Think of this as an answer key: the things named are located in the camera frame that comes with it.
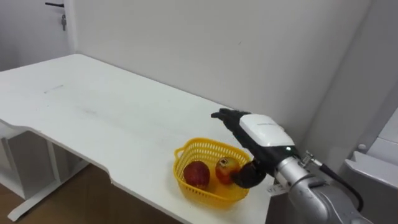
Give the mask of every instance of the wooden floor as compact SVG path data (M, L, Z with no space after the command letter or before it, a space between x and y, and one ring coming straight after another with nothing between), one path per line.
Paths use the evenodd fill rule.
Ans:
M7 214L23 199L0 185L0 224L12 223ZM17 223L117 224L178 221L110 184L106 172L89 165Z

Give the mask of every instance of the red apple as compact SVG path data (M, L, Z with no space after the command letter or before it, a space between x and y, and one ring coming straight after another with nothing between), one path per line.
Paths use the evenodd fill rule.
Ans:
M187 184L205 190L210 181L210 170L202 161L194 161L184 168L184 178Z
M216 165L216 176L225 185L232 184L231 174L241 169L239 162L232 157L222 157Z

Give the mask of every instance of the yellow basket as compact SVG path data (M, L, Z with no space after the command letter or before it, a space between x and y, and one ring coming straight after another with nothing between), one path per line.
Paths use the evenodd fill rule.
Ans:
M242 189L236 184L221 184L215 175L216 163L222 157L233 157L239 161L241 166L251 161L250 157L242 150L211 139L195 138L189 140L184 147L177 149L174 155L174 176L186 198L211 207L226 209L249 193L248 189ZM202 161L209 167L210 183L206 190L185 183L183 170L193 161Z

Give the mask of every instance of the white desk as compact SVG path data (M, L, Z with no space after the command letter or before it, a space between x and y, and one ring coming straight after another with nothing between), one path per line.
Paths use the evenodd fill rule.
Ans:
M222 212L188 201L172 175L174 150L191 138L240 146L210 118L222 105L83 55L1 72L0 102L3 123L92 162L115 186L181 222L265 223L272 177Z

